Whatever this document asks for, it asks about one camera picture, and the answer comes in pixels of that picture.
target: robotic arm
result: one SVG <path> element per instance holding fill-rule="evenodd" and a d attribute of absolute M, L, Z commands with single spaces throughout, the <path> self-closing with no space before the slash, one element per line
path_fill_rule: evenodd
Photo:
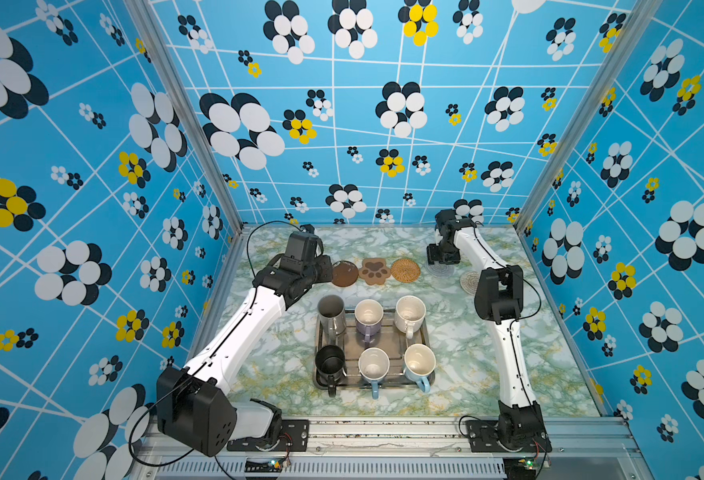
<path fill-rule="evenodd" d="M 330 257 L 310 225 L 290 235 L 285 254 L 276 255 L 253 279 L 240 308 L 224 328 L 182 370 L 166 369 L 158 378 L 158 430 L 206 456 L 230 440 L 252 438 L 277 443 L 280 408 L 251 399 L 230 403 L 227 394 L 256 342 L 287 308 L 315 283 L 330 282 Z"/>
<path fill-rule="evenodd" d="M 546 430 L 540 406 L 530 388 L 520 341 L 522 269 L 503 261 L 479 234 L 475 222 L 456 215 L 455 210 L 442 210 L 435 220 L 435 242 L 426 248 L 429 264 L 455 265 L 463 254 L 480 272 L 475 310 L 481 319 L 489 322 L 499 365 L 501 445 L 515 449 L 530 438 L 546 439 L 546 435 L 541 435 Z"/>

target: blue mug handle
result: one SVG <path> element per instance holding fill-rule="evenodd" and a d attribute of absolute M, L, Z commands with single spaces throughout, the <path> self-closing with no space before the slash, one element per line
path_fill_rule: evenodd
<path fill-rule="evenodd" d="M 420 376 L 418 380 L 416 380 L 416 385 L 419 386 L 419 389 L 421 389 L 422 392 L 424 393 L 429 393 L 429 379 L 426 378 L 425 376 Z"/>

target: black mounting plate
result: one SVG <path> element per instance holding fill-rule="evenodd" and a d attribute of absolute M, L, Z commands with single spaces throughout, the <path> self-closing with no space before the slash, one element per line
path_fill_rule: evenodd
<path fill-rule="evenodd" d="M 307 451 L 307 440 L 309 438 L 309 420 L 286 420 L 283 418 L 280 435 L 287 433 L 293 439 L 293 445 L 290 446 L 291 452 Z M 228 452 L 286 452 L 285 437 L 278 437 L 277 444 L 273 448 L 265 450 L 256 447 L 256 444 L 249 441 L 249 438 L 240 438 L 231 440 L 227 443 Z"/>
<path fill-rule="evenodd" d="M 498 420 L 488 420 L 484 422 L 467 420 L 465 424 L 469 435 L 469 445 L 472 447 L 472 453 L 509 452 L 509 450 L 499 444 L 499 436 L 496 434 L 496 426 L 499 424 Z M 537 448 L 536 442 L 538 442 L 539 446 L 543 447 L 546 452 L 551 452 L 549 436 L 543 432 L 539 432 L 535 438 L 530 438 L 528 444 L 522 446 L 520 452 L 535 454 Z"/>

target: light blue mug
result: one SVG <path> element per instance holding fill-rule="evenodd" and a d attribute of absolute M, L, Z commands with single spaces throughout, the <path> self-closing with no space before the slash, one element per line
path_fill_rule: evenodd
<path fill-rule="evenodd" d="M 359 373 L 370 382 L 373 388 L 373 399 L 379 399 L 379 382 L 389 372 L 389 356 L 386 352 L 376 347 L 366 349 L 357 361 Z"/>
<path fill-rule="evenodd" d="M 405 378 L 415 382 L 424 393 L 429 393 L 429 374 L 435 370 L 437 359 L 435 353 L 422 343 L 408 347 L 403 355 Z"/>

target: gray mug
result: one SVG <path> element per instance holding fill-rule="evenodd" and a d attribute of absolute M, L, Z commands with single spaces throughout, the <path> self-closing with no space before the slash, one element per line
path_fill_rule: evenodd
<path fill-rule="evenodd" d="M 343 298 L 338 295 L 327 295 L 319 299 L 317 321 L 328 337 L 328 344 L 336 345 L 338 337 L 347 330 Z"/>
<path fill-rule="evenodd" d="M 370 345 L 373 336 L 381 331 L 384 308 L 375 300 L 363 300 L 355 307 L 354 318 L 357 331 L 363 334 L 365 344 Z"/>

